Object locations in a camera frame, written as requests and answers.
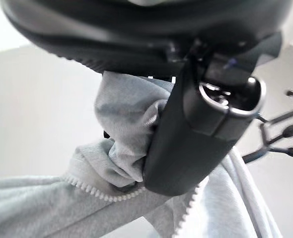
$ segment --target gray floor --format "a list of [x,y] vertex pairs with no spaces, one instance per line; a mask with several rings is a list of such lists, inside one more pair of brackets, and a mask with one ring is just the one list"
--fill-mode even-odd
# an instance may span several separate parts
[[[256,75],[268,85],[265,117],[293,108],[293,100],[284,96],[293,89],[293,48]],[[99,83],[99,74],[32,46],[0,53],[0,177],[59,175],[76,146],[100,138],[102,128],[92,113]],[[254,123],[238,147],[245,154],[258,147],[259,139]],[[249,169],[283,235],[293,237],[293,158],[270,154]],[[155,236],[140,219],[108,237],[138,234]]]

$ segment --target gray fabric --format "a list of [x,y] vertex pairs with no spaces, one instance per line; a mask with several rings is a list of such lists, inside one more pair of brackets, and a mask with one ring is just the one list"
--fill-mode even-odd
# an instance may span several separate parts
[[[172,87],[105,72],[95,112],[112,138],[78,147],[62,178],[0,180],[0,237],[100,237],[143,215],[163,237],[175,231],[182,237],[280,237],[235,150],[195,194],[170,198],[144,189],[142,158]],[[117,188],[133,181],[129,191]],[[192,223],[181,221],[192,211],[194,224],[184,229]]]

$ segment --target black plastic grip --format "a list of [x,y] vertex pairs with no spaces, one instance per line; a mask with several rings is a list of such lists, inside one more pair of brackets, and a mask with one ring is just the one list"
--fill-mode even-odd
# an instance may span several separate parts
[[236,118],[207,104],[198,91],[196,76],[191,62],[186,63],[150,145],[144,182],[153,192],[176,196],[195,187],[221,162],[255,117]]

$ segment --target zipper teeth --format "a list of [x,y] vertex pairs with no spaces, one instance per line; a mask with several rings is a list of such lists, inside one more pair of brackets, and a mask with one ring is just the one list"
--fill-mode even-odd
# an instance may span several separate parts
[[131,199],[131,198],[138,196],[139,194],[141,194],[142,192],[144,192],[146,190],[146,188],[143,186],[143,187],[140,187],[139,189],[132,191],[128,194],[114,196],[114,195],[105,194],[102,191],[100,191],[99,189],[97,189],[91,185],[88,185],[85,182],[82,182],[79,179],[77,179],[76,177],[71,176],[71,175],[62,176],[62,180],[77,187],[77,188],[80,188],[84,192],[90,193],[90,195],[93,195],[100,200],[105,200],[105,201],[109,201],[109,202],[125,201],[125,200],[128,200],[128,199]]
[[172,238],[179,237],[182,229],[183,224],[186,222],[187,217],[190,215],[190,211],[194,208],[196,197],[199,196],[201,193],[203,193],[203,189],[205,188],[206,184],[208,183],[209,177],[207,176],[203,181],[201,181],[197,187],[194,189],[191,199],[188,202],[188,205],[185,209],[185,213],[182,216],[182,219],[179,221],[178,226],[175,229],[174,234],[172,235]]

